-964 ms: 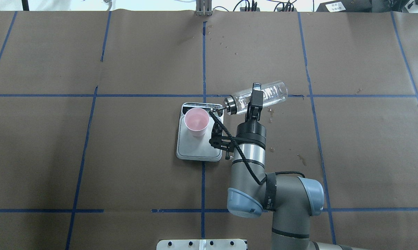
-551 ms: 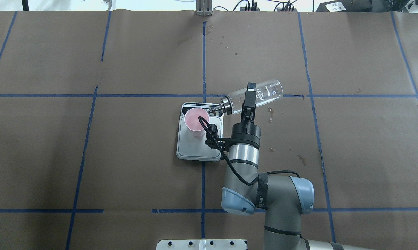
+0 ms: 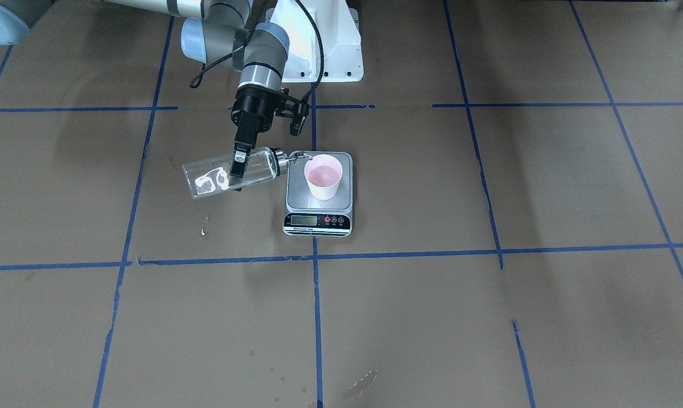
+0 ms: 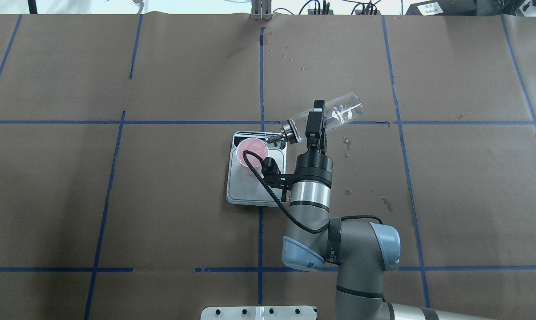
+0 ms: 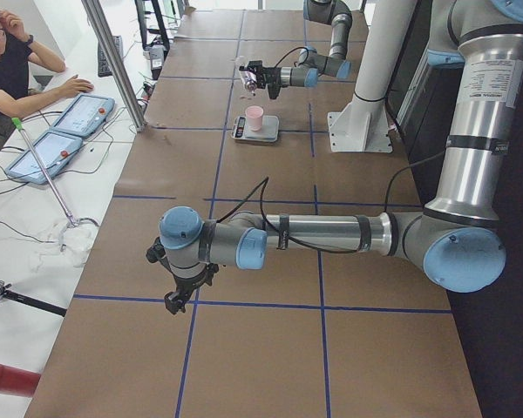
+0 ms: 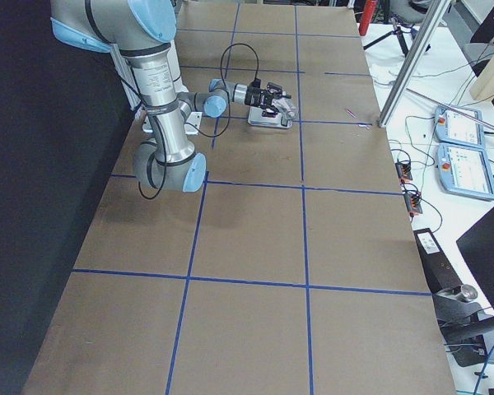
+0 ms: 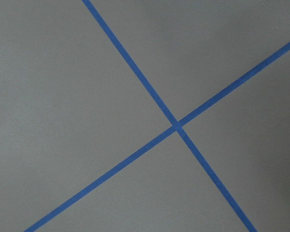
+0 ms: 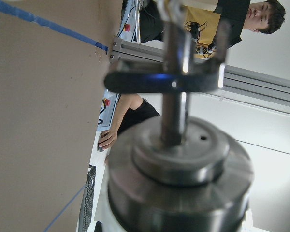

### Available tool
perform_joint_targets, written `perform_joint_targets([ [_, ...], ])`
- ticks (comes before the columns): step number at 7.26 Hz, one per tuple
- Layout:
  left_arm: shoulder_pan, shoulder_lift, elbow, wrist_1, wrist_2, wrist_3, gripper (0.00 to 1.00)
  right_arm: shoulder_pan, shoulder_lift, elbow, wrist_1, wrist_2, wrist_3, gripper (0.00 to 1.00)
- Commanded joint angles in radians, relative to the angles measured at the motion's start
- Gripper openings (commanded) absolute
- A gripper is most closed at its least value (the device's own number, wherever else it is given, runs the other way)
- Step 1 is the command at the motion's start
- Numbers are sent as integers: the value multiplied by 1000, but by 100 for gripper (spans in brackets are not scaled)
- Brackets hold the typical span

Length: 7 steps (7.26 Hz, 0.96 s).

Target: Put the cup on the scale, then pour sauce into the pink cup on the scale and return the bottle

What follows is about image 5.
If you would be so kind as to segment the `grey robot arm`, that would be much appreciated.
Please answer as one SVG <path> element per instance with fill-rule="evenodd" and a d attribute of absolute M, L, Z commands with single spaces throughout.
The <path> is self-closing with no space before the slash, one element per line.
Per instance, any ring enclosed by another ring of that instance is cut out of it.
<path fill-rule="evenodd" d="M 252 61 L 240 67 L 245 88 L 267 88 L 275 99 L 285 86 L 316 85 L 319 71 L 346 77 L 351 16 L 347 10 L 340 16 L 339 3 L 304 2 L 306 19 L 333 26 L 328 57 L 306 47 L 297 67 Z M 387 122 L 387 87 L 403 39 L 380 44 L 377 33 L 391 23 L 390 35 L 405 34 L 417 1 L 383 3 L 376 9 L 352 99 L 341 112 L 327 115 L 333 152 L 391 151 L 386 149 L 391 142 L 378 138 L 378 125 Z M 169 312 L 186 312 L 196 289 L 212 285 L 219 265 L 263 268 L 270 246 L 397 257 L 454 293 L 477 292 L 503 274 L 506 247 L 497 234 L 493 202 L 523 87 L 523 1 L 433 1 L 427 48 L 428 65 L 463 69 L 445 150 L 392 174 L 376 216 L 270 215 L 263 208 L 268 177 L 218 219 L 203 219 L 188 206 L 169 209 L 146 254 L 173 275 L 176 289 L 164 298 Z M 434 199 L 417 211 L 391 209 L 396 176 L 438 158 L 443 165 Z M 241 211 L 258 189 L 259 213 Z"/>
<path fill-rule="evenodd" d="M 303 3 L 303 17 L 331 28 L 329 52 L 322 55 L 309 45 L 299 46 L 296 48 L 299 58 L 293 66 L 280 63 L 266 66 L 261 60 L 239 61 L 238 72 L 245 91 L 255 94 L 258 90 L 266 90 L 268 97 L 275 100 L 284 88 L 312 88 L 321 76 L 340 80 L 349 76 L 351 62 L 347 53 L 353 24 L 349 7 L 343 1 L 306 1 Z"/>

